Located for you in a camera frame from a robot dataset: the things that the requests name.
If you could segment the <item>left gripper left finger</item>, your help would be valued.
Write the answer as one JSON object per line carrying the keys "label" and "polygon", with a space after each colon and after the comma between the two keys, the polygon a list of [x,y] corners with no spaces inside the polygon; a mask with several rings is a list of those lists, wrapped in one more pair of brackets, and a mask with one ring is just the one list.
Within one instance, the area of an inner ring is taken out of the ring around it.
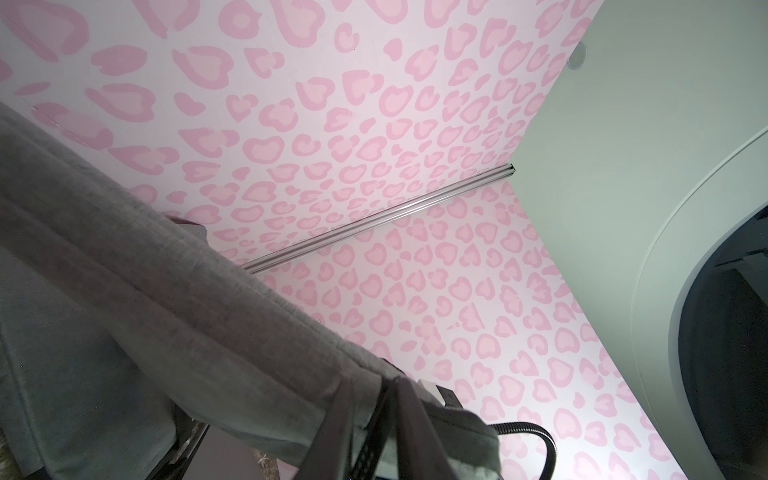
{"label": "left gripper left finger", "polygon": [[354,428],[353,386],[342,380],[298,472],[296,480],[348,479]]}

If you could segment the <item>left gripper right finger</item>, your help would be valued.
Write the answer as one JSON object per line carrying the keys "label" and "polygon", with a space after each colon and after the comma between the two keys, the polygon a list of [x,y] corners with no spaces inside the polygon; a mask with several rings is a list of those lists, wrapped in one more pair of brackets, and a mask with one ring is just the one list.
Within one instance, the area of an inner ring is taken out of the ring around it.
{"label": "left gripper right finger", "polygon": [[393,387],[398,478],[457,480],[412,383],[397,379]]}

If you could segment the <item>grey laptop bag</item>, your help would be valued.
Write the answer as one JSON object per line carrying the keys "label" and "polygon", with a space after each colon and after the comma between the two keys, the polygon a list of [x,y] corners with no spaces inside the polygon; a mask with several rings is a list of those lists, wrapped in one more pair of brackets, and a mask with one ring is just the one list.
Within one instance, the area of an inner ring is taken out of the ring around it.
{"label": "grey laptop bag", "polygon": [[177,405],[299,466],[343,380],[361,446],[400,371],[343,339],[9,107],[1,244]]}

